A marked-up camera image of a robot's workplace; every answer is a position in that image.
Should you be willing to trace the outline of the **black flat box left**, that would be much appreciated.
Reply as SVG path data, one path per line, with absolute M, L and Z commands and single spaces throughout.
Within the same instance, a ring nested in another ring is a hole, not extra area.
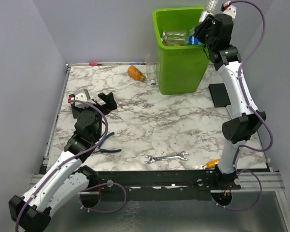
M 68 103 L 71 103 L 71 101 L 74 100 L 74 98 L 75 98 L 74 94 L 69 95 Z

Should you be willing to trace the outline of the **silver open-end wrench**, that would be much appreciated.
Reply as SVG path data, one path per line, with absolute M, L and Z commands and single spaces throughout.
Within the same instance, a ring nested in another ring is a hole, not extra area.
M 187 161 L 188 159 L 185 157 L 187 155 L 189 155 L 188 152 L 182 151 L 181 153 L 176 154 L 176 155 L 167 155 L 167 156 L 159 156 L 159 157 L 146 156 L 146 158 L 148 158 L 148 160 L 145 161 L 145 164 L 152 164 L 156 161 L 175 160 L 175 159 Z

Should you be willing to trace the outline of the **tall clear bottle by bin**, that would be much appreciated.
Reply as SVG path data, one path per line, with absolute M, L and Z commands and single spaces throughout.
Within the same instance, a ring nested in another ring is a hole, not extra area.
M 156 64 L 153 60 L 151 54 L 147 54 L 145 57 L 145 67 L 146 67 L 146 75 L 149 79 L 151 86 L 157 85 L 157 78 L 156 78 Z

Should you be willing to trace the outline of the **orange bottle at front edge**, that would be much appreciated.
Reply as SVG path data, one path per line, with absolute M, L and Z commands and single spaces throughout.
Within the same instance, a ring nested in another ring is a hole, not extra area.
M 181 43 L 174 43 L 174 42 L 170 42 L 170 41 L 163 41 L 163 44 L 165 46 L 183 46 L 183 44 L 181 44 Z

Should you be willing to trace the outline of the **black flat box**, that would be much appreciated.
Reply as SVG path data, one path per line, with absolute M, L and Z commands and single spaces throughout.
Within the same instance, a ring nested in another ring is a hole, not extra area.
M 71 103 L 71 101 L 74 100 L 74 98 L 75 98 L 74 94 L 69 95 L 68 103 Z
M 209 84 L 208 88 L 215 108 L 231 105 L 229 95 L 223 83 Z

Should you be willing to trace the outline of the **clear bottle blue label back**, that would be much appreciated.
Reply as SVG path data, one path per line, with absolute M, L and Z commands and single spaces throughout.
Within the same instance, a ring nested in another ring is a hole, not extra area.
M 186 35 L 186 44 L 187 45 L 202 45 L 202 43 L 195 37 L 195 28 L 192 28 L 187 31 Z

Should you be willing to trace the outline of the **green plastic bin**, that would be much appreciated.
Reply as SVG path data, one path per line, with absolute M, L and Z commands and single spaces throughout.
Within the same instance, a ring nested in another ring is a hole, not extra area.
M 152 13 L 157 40 L 156 77 L 161 94 L 195 92 L 205 74 L 209 59 L 203 46 L 166 46 L 164 32 L 189 31 L 198 25 L 203 7 L 157 9 Z

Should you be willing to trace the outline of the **blue marker pen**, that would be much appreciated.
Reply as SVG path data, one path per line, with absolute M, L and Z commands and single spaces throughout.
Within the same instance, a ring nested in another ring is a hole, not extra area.
M 129 65 L 132 65 L 132 66 L 135 66 L 135 65 L 146 65 L 146 63 L 144 63 L 144 62 L 132 62 L 132 63 L 129 63 Z

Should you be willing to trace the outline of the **black flat box right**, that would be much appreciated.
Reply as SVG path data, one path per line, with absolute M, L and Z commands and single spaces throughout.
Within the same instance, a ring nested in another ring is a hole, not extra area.
M 223 83 L 209 84 L 208 88 L 215 108 L 231 105 L 229 95 Z

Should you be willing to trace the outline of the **orange juice bottle back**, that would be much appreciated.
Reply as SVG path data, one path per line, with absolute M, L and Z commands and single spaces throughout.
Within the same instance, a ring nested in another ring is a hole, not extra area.
M 128 68 L 127 73 L 132 79 L 137 81 L 143 82 L 146 79 L 145 75 L 133 65 Z

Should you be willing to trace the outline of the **large clear bottle in bin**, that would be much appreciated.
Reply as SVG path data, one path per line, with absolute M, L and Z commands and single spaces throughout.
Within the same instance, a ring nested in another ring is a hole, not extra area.
M 170 41 L 174 43 L 181 43 L 186 46 L 186 35 L 187 32 L 184 30 L 180 31 L 164 31 L 162 33 L 162 41 Z

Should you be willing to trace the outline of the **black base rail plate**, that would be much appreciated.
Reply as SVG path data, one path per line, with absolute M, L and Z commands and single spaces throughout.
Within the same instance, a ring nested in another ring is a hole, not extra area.
M 121 201 L 209 201 L 236 192 L 284 190 L 278 172 L 220 174 L 214 170 L 102 171 L 83 166 L 55 187 L 47 203 L 62 203 L 79 193 L 82 199 Z

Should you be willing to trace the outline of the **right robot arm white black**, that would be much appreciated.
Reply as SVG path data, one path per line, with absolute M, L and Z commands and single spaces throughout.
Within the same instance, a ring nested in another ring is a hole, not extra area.
M 217 164 L 220 173 L 212 177 L 213 185 L 218 189 L 230 183 L 228 174 L 235 172 L 239 148 L 257 132 L 265 112 L 259 112 L 251 98 L 242 71 L 241 56 L 237 47 L 231 45 L 233 20 L 230 15 L 202 13 L 195 37 L 205 45 L 210 61 L 221 76 L 230 105 L 227 107 L 231 119 L 222 124 L 225 146 Z

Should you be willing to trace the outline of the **brown tea bottle green cap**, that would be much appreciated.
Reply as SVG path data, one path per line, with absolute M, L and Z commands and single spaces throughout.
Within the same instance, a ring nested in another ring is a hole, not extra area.
M 206 6 L 204 7 L 201 16 L 199 18 L 198 26 L 205 20 L 205 18 L 209 14 L 213 14 L 215 11 L 216 5 L 218 3 L 218 0 L 208 0 Z

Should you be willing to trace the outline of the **red marker pen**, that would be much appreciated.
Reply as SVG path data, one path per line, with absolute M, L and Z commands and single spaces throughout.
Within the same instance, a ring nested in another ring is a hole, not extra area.
M 90 62 L 89 66 L 103 66 L 102 63 L 97 63 L 97 62 Z

